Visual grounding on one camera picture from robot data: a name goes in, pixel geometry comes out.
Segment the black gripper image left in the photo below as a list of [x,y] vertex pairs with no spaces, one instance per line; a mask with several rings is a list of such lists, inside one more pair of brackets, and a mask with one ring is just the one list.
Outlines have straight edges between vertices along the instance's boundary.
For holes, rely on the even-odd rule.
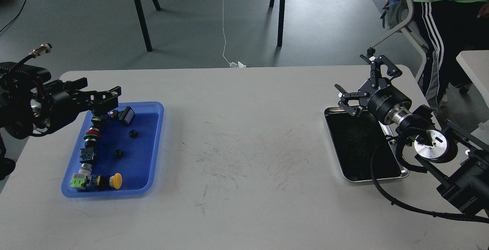
[[104,116],[118,107],[120,86],[108,91],[90,91],[89,95],[80,91],[87,85],[85,77],[74,81],[55,80],[44,84],[47,100],[41,103],[38,131],[55,132],[72,123],[80,112],[87,110],[88,99],[89,110],[96,117]]

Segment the person's second hand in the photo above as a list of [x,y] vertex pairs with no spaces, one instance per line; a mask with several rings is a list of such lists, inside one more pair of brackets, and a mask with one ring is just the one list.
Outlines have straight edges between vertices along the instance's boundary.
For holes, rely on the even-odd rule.
[[489,2],[486,2],[482,5],[477,13],[478,19],[487,19],[489,18]]

